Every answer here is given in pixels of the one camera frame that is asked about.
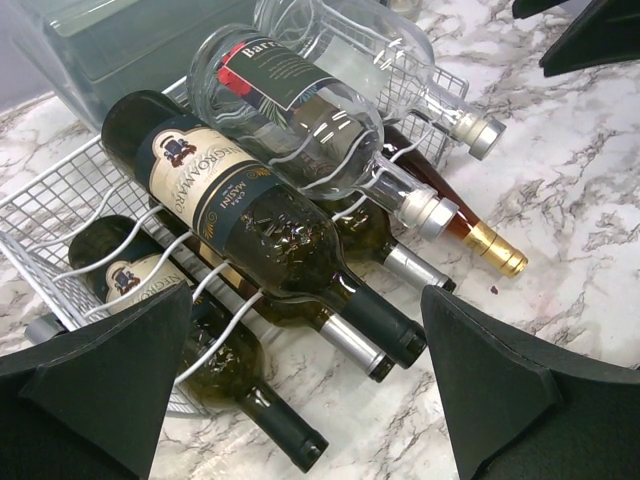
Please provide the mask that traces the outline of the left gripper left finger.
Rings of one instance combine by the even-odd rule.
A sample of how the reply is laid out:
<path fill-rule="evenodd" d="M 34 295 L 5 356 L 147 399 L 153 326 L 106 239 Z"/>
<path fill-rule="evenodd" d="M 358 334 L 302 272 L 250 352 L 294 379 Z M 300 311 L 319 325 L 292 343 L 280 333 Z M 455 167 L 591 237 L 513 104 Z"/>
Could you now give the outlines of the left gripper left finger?
<path fill-rule="evenodd" d="M 3 356 L 2 478 L 148 478 L 191 304 L 180 283 Z"/>

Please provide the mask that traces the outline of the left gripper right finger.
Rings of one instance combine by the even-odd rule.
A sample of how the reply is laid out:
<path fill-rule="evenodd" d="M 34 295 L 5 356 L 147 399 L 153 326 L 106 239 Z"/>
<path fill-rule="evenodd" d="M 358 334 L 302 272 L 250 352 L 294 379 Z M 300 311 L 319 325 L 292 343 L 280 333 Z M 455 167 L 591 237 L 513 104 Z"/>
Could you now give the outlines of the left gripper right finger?
<path fill-rule="evenodd" d="M 636 479 L 639 373 L 429 286 L 421 310 L 462 479 Z"/>

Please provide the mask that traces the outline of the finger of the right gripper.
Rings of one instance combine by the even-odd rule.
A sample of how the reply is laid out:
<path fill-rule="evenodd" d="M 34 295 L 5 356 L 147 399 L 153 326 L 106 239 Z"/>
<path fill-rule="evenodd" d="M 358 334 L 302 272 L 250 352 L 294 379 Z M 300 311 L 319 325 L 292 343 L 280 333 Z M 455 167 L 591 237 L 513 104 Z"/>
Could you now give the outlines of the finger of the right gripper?
<path fill-rule="evenodd" d="M 525 19 L 560 6 L 574 19 L 539 61 L 545 77 L 639 59 L 639 0 L 515 0 Z"/>

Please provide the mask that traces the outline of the clear bottle silver cap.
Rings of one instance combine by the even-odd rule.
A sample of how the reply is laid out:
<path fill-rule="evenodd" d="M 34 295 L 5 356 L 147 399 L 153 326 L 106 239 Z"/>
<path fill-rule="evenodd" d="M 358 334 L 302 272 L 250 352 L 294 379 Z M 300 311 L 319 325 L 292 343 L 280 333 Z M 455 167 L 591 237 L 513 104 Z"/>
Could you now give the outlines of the clear bottle silver cap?
<path fill-rule="evenodd" d="M 437 84 L 433 48 L 414 23 L 375 1 L 259 1 L 255 27 L 351 86 L 384 123 L 413 114 L 483 160 L 505 126 Z"/>

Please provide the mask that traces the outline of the dark bottle lower middle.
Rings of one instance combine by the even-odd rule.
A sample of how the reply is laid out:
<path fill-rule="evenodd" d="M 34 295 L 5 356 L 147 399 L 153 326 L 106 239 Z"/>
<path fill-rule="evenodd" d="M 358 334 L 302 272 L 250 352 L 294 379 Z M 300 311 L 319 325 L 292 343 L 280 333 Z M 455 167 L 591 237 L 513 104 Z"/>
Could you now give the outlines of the dark bottle lower middle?
<path fill-rule="evenodd" d="M 257 292 L 257 288 L 249 280 L 233 267 L 225 266 L 223 259 L 197 236 L 186 239 L 184 245 L 207 267 L 219 267 L 222 282 L 242 299 L 248 300 Z M 282 303 L 263 297 L 253 308 L 275 327 L 307 328 L 315 331 L 378 383 L 382 382 L 395 366 L 395 362 L 380 347 L 339 315 L 316 301 Z"/>

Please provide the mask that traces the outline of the dark wine bottle lower left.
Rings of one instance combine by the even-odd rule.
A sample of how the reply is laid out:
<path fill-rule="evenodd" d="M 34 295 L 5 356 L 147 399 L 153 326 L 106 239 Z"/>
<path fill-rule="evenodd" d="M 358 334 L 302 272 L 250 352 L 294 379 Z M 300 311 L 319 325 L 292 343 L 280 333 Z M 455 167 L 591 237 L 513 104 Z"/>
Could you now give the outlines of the dark wine bottle lower left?
<path fill-rule="evenodd" d="M 122 215 L 101 217 L 78 233 L 68 261 L 80 270 L 88 288 L 118 313 L 180 282 L 191 289 L 194 277 L 161 245 Z M 231 312 L 208 291 L 191 308 L 191 328 L 178 370 L 195 363 L 223 333 Z M 220 348 L 181 384 L 202 405 L 236 408 L 251 418 L 302 472 L 308 472 L 328 442 L 284 401 L 265 380 L 265 353 L 256 335 L 238 324 Z"/>

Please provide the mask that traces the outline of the dark wine bottle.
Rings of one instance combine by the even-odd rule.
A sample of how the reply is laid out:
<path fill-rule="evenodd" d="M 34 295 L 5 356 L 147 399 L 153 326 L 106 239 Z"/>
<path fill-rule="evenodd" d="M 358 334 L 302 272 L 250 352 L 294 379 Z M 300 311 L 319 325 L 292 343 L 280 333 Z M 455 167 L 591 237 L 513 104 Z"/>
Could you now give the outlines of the dark wine bottle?
<path fill-rule="evenodd" d="M 107 113 L 111 159 L 267 296 L 314 299 L 407 369 L 423 329 L 347 266 L 328 215 L 168 96 L 136 91 Z"/>
<path fill-rule="evenodd" d="M 68 261 L 80 270 L 88 288 L 118 313 L 180 282 L 191 289 L 194 277 L 161 245 L 122 215 L 101 217 L 78 233 Z M 191 308 L 191 328 L 178 370 L 195 363 L 223 333 L 231 312 L 208 291 Z M 236 408 L 251 418 L 302 472 L 308 472 L 328 442 L 284 401 L 265 380 L 265 353 L 256 335 L 238 324 L 220 348 L 181 384 L 202 405 Z"/>

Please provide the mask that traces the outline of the red wine bottle gold cap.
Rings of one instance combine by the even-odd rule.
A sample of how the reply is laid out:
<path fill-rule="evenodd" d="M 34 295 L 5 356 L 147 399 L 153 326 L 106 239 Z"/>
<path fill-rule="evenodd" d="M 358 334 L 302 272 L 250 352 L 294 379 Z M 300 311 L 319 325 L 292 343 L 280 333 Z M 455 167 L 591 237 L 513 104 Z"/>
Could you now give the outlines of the red wine bottle gold cap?
<path fill-rule="evenodd" d="M 393 126 L 384 127 L 383 155 L 391 159 L 399 154 L 395 161 L 397 165 L 422 183 L 433 187 L 441 198 L 458 206 L 458 212 L 446 230 L 503 276 L 515 278 L 522 273 L 528 265 L 528 258 L 482 221 L 418 148 L 409 150 L 411 146 L 412 142 L 398 129 Z"/>

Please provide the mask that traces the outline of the dark bottle silver neck lower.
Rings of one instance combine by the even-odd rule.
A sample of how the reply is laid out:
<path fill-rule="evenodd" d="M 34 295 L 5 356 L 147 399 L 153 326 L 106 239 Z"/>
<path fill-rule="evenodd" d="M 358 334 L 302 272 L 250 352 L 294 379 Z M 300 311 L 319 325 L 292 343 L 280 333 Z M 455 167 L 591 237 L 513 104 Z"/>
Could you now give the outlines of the dark bottle silver neck lower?
<path fill-rule="evenodd" d="M 397 240 L 387 212 L 365 200 L 351 213 L 335 220 L 348 262 L 375 262 L 421 292 L 435 285 L 454 292 L 456 283 Z"/>

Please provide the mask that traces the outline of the dark wine bottle upper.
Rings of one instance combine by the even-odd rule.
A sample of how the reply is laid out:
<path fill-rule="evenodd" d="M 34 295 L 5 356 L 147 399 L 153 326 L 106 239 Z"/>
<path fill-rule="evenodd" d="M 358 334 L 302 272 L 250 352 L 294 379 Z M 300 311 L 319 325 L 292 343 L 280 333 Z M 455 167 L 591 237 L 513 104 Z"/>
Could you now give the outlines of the dark wine bottle upper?
<path fill-rule="evenodd" d="M 168 96 L 136 91 L 107 113 L 111 159 L 267 296 L 314 299 L 407 369 L 423 329 L 347 266 L 328 215 Z"/>

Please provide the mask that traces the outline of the clear bottle dark label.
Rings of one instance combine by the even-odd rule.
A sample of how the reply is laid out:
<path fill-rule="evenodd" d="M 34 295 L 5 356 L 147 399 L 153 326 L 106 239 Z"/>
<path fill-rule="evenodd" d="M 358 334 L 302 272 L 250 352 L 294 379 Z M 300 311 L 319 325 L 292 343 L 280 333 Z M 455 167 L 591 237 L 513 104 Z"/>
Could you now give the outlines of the clear bottle dark label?
<path fill-rule="evenodd" d="M 375 106 L 255 28 L 233 23 L 197 50 L 187 76 L 194 113 L 313 200 L 359 193 L 437 238 L 457 205 L 386 159 Z"/>

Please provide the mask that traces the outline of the green plastic toolbox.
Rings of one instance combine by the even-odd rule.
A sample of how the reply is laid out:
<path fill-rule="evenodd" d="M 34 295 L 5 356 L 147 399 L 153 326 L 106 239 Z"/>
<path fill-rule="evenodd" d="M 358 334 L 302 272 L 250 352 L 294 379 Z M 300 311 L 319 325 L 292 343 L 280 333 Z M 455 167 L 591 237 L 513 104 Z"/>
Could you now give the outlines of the green plastic toolbox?
<path fill-rule="evenodd" d="M 89 128 L 126 94 L 183 77 L 202 42 L 250 23 L 252 1 L 11 1 L 14 40 Z"/>

